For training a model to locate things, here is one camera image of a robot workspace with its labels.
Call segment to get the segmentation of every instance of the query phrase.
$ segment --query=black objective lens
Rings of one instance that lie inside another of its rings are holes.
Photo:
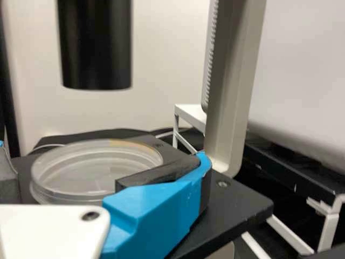
[[[116,90],[131,85],[131,1],[58,0],[64,86]]]

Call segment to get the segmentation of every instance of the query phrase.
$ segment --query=clear plastic dish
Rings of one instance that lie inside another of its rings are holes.
[[[55,148],[32,165],[30,191],[41,204],[101,205],[115,192],[115,179],[163,164],[145,144],[102,139]]]

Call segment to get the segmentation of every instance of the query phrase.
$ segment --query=cable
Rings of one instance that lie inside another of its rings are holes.
[[[35,147],[31,151],[31,153],[34,152],[34,151],[37,151],[37,150],[39,150],[41,148],[45,148],[45,147],[64,147],[64,146],[65,146],[65,144],[46,144],[46,145],[41,145],[41,146]]]

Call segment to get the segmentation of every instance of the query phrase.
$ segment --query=white bracket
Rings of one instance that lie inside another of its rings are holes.
[[[300,255],[311,255],[314,253],[313,248],[282,223],[276,216],[272,215],[272,217],[267,220],[267,223]]]

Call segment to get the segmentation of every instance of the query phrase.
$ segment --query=white panel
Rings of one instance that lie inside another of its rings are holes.
[[[82,220],[90,212],[98,217]],[[0,258],[96,259],[109,224],[109,212],[96,206],[1,205]]]
[[[267,0],[249,127],[345,171],[345,2]]]
[[[199,103],[209,0],[133,1],[133,89],[60,84],[54,0],[3,0],[22,153],[43,136],[172,126],[175,103]]]

